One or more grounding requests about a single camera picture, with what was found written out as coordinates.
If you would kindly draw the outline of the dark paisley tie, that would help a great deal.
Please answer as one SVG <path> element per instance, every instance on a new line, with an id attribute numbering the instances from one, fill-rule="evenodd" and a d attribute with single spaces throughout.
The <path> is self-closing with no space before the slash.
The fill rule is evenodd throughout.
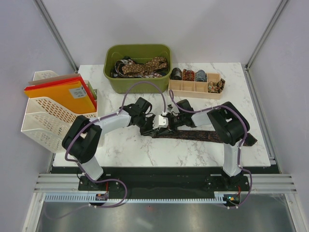
<path id="1" fill-rule="evenodd" d="M 220 144 L 228 144 L 224 142 L 219 134 L 215 131 L 209 130 L 146 130 L 140 129 L 140 134 L 142 136 L 150 136 L 152 138 L 167 138 L 167 139 L 180 139 L 180 140 L 190 140 L 190 141 L 201 141 L 201 142 L 213 142 Z"/>

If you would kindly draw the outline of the gold floral tie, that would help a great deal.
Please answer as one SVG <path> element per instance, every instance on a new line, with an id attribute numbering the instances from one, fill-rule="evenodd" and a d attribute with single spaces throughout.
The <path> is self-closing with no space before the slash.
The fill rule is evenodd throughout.
<path id="1" fill-rule="evenodd" d="M 209 93 L 222 93 L 225 87 L 225 80 L 220 79 L 218 82 L 210 81 L 208 82 L 208 92 Z"/>

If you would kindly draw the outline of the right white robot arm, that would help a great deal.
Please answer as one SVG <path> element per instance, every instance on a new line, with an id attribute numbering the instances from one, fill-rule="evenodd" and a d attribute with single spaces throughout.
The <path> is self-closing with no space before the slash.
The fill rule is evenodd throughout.
<path id="1" fill-rule="evenodd" d="M 179 113 L 169 115 L 169 127 L 176 129 L 181 126 L 197 128 L 212 125 L 217 136 L 224 144 L 222 187 L 233 190 L 238 184 L 243 168 L 240 164 L 241 150 L 247 138 L 250 125 L 235 106 L 227 101 L 222 105 L 200 111 L 194 111 L 188 100 L 176 104 Z"/>

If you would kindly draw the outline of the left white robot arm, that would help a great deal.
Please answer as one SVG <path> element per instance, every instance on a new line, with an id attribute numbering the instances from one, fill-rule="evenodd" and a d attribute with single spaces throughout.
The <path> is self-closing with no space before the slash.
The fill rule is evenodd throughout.
<path id="1" fill-rule="evenodd" d="M 102 176 L 103 168 L 95 158 L 101 137 L 119 128 L 145 126 L 148 120 L 147 111 L 151 110 L 151 103 L 140 97 L 135 103 L 121 106 L 118 111 L 101 118 L 89 119 L 84 115 L 76 117 L 62 140 L 62 147 L 88 175 L 89 185 L 95 190 L 101 190 L 106 185 L 106 178 Z"/>

